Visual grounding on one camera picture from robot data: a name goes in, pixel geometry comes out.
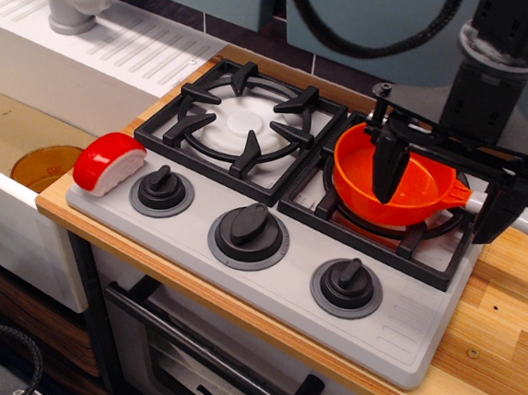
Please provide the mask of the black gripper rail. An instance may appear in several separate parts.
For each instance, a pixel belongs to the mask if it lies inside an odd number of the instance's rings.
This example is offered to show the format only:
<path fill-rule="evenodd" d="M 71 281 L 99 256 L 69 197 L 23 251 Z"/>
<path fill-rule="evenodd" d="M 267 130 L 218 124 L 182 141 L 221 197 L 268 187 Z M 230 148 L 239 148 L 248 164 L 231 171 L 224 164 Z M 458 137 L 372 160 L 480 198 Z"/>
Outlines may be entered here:
<path fill-rule="evenodd" d="M 374 114 L 365 132 L 375 146 L 372 189 L 388 203 L 404 176 L 409 152 L 424 155 L 488 183 L 475 219 L 474 244 L 488 244 L 528 207 L 528 120 L 519 110 L 501 121 L 498 136 L 471 135 L 443 122 L 448 87 L 380 83 L 373 88 Z"/>

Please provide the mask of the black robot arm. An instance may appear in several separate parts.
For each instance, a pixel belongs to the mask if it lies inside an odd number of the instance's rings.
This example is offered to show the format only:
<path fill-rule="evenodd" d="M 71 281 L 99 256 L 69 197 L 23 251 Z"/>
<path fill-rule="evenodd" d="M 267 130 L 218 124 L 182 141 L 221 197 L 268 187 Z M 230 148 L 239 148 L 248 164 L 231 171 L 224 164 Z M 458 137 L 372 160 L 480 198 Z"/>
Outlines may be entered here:
<path fill-rule="evenodd" d="M 528 209 L 528 0 L 480 0 L 460 31 L 463 60 L 443 88 L 379 85 L 367 132 L 372 188 L 390 201 L 412 154 L 487 182 L 474 242 L 487 244 Z"/>

